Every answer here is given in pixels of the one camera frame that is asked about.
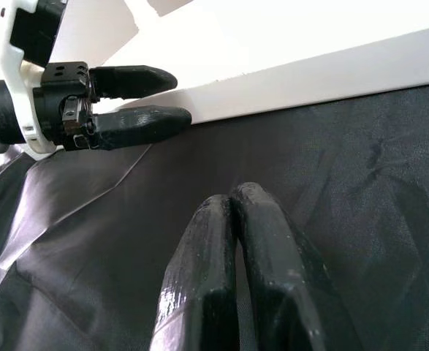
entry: black fabric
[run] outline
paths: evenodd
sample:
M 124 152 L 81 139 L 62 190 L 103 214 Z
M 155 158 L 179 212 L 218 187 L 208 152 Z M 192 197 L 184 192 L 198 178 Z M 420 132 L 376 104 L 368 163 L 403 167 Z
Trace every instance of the black fabric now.
M 0 350 L 148 349 L 191 215 L 246 181 L 275 194 L 319 250 L 365 350 L 429 350 L 429 86 L 202 124 L 149 148 L 57 153 L 17 172 L 18 201 L 0 210 Z M 240 344 L 253 350 L 244 272 Z

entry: white surface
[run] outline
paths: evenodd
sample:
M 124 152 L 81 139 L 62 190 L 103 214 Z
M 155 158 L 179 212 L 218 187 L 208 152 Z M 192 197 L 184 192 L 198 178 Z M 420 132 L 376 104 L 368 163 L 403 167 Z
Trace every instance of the white surface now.
M 21 64 L 24 51 L 10 44 L 16 9 L 21 8 L 33 13 L 36 6 L 37 0 L 13 0 L 5 12 L 4 20 L 7 27 L 4 33 L 0 65 L 24 140 L 34 152 L 49 154 L 56 150 L 56 146 L 47 140 L 40 129 L 34 108 L 34 96 L 32 95 L 32 88 L 40 86 L 42 70 L 32 64 Z
M 429 0 L 193 0 L 162 18 L 146 0 L 127 3 L 140 31 L 106 65 L 162 68 L 178 88 L 429 28 Z
M 124 0 L 69 0 L 50 62 L 101 66 L 137 32 Z
M 193 122 L 429 84 L 429 29 L 127 104 L 184 107 Z

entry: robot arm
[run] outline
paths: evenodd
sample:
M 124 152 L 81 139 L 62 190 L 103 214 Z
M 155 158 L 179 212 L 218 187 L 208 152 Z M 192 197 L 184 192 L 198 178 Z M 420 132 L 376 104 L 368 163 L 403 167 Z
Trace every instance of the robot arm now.
M 135 99 L 173 89 L 170 73 L 147 66 L 89 68 L 49 63 L 66 1 L 14 0 L 7 11 L 0 80 L 0 153 L 27 143 L 38 154 L 155 143 L 191 123 L 187 110 L 144 106 L 97 115 L 101 98 Z

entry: black plastic object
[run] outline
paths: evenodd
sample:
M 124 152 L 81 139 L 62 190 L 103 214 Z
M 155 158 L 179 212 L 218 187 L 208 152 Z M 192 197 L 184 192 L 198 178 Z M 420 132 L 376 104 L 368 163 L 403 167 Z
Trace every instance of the black plastic object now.
M 218 195 L 191 219 L 165 271 L 151 351 L 238 350 L 230 218 Z
M 65 8 L 66 1 L 39 0 L 34 13 L 18 9 L 10 43 L 24 50 L 24 60 L 48 64 Z
M 0 143 L 12 145 L 24 143 L 15 107 L 12 104 L 11 95 L 7 85 L 0 80 Z
M 73 135 L 64 129 L 63 110 L 68 97 L 91 98 L 88 65 L 85 62 L 48 64 L 42 74 L 40 88 L 34 88 L 34 104 L 44 136 L 63 145 L 66 150 L 77 149 Z M 91 107 L 83 106 L 83 112 L 91 114 Z
M 232 194 L 258 349 L 362 350 L 326 266 L 279 204 L 255 183 Z
M 95 94 L 103 98 L 137 99 L 177 87 L 170 73 L 149 66 L 97 67 L 90 69 Z
M 101 97 L 144 97 L 175 88 L 170 73 L 147 66 L 88 69 L 85 62 L 47 65 L 34 102 L 42 131 L 65 150 L 113 150 L 172 137 L 191 124 L 187 110 L 145 106 L 94 115 Z
M 143 106 L 94 115 L 97 148 L 113 150 L 157 143 L 173 137 L 191 124 L 191 115 L 178 107 Z

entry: dark cloth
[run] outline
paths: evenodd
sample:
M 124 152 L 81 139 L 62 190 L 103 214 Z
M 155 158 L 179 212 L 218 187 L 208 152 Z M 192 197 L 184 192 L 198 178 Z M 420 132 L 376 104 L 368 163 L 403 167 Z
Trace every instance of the dark cloth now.
M 429 86 L 31 165 L 0 173 L 0 350 L 148 349 L 192 214 L 247 181 L 319 250 L 364 350 L 429 350 Z M 238 250 L 240 345 L 254 350 Z

